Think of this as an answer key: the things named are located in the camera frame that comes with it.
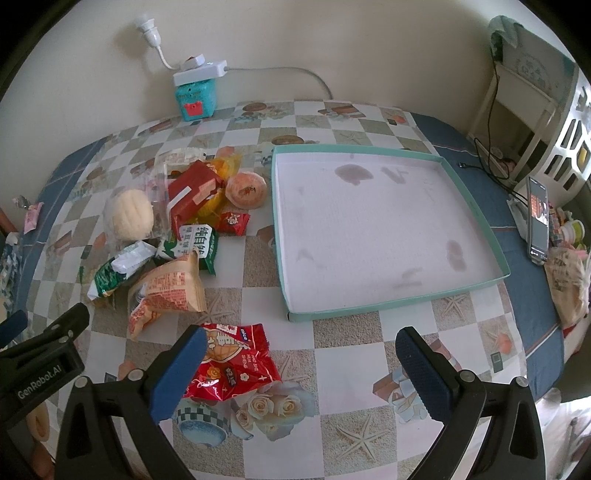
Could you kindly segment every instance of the beige plastic bag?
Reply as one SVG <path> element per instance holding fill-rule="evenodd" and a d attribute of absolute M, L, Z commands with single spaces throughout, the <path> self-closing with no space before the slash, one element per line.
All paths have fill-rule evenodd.
<path fill-rule="evenodd" d="M 558 311 L 562 328 L 575 325 L 589 312 L 591 261 L 585 265 L 568 248 L 550 248 L 544 264 L 552 301 Z"/>
<path fill-rule="evenodd" d="M 127 305 L 133 340 L 164 312 L 205 311 L 197 253 L 192 251 L 146 273 L 129 289 Z"/>

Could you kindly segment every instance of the metal screw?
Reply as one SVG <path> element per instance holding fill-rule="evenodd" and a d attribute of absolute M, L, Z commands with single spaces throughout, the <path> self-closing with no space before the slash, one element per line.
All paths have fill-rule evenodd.
<path fill-rule="evenodd" d="M 80 377 L 80 378 L 76 379 L 76 381 L 74 382 L 74 385 L 77 388 L 82 388 L 82 387 L 85 387 L 87 383 L 88 383 L 88 379 L 86 377 Z"/>
<path fill-rule="evenodd" d="M 140 370 L 139 368 L 136 368 L 135 370 L 132 370 L 131 372 L 129 372 L 127 374 L 127 378 L 129 378 L 133 382 L 141 380 L 141 378 L 143 376 L 144 376 L 144 371 Z"/>
<path fill-rule="evenodd" d="M 530 384 L 525 377 L 515 377 L 515 383 L 524 388 L 528 387 Z"/>
<path fill-rule="evenodd" d="M 469 370 L 462 370 L 460 372 L 460 378 L 464 381 L 464 382 L 474 382 L 476 376 L 470 372 Z"/>

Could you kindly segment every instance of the smartphone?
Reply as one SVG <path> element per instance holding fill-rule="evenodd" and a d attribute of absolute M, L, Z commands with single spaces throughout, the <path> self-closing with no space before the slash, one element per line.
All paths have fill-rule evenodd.
<path fill-rule="evenodd" d="M 527 178 L 529 215 L 527 217 L 527 250 L 531 261 L 543 265 L 548 260 L 548 191 L 532 177 Z"/>

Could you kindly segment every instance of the white cable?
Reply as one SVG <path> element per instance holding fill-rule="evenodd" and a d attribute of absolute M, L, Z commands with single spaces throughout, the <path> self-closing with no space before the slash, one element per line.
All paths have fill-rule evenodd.
<path fill-rule="evenodd" d="M 233 68 L 233 67 L 226 67 L 226 71 L 227 72 L 246 72 L 248 70 L 298 70 L 299 72 L 304 72 L 307 73 L 308 75 L 312 75 L 316 80 L 318 80 L 318 82 L 322 85 L 322 87 L 324 88 L 324 90 L 326 90 L 326 93 L 329 96 L 329 100 L 333 99 L 333 95 L 332 92 L 330 91 L 329 86 L 326 84 L 326 82 L 320 78 L 320 76 L 317 73 L 312 72 L 312 70 L 308 70 L 308 69 L 304 69 L 301 67 L 261 67 L 261 68 L 250 68 L 250 69 L 237 69 L 237 68 Z"/>
<path fill-rule="evenodd" d="M 169 70 L 178 70 L 178 67 L 171 67 L 168 62 L 164 59 L 164 53 L 162 53 L 162 49 L 160 48 L 160 45 L 158 45 L 156 47 L 156 50 L 158 50 L 158 54 L 160 55 L 160 60 L 162 60 L 162 63 L 164 63 L 164 66 L 166 68 L 168 68 Z"/>

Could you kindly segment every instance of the small red package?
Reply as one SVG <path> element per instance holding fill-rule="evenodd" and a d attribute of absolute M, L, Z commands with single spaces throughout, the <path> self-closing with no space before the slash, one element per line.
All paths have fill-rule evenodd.
<path fill-rule="evenodd" d="M 250 217 L 251 216 L 248 213 L 223 213 L 216 230 L 218 233 L 234 233 L 237 236 L 242 236 L 244 235 L 244 232 L 246 232 L 246 226 Z"/>
<path fill-rule="evenodd" d="M 207 333 L 207 353 L 183 398 L 223 401 L 281 380 L 262 324 L 201 327 Z"/>

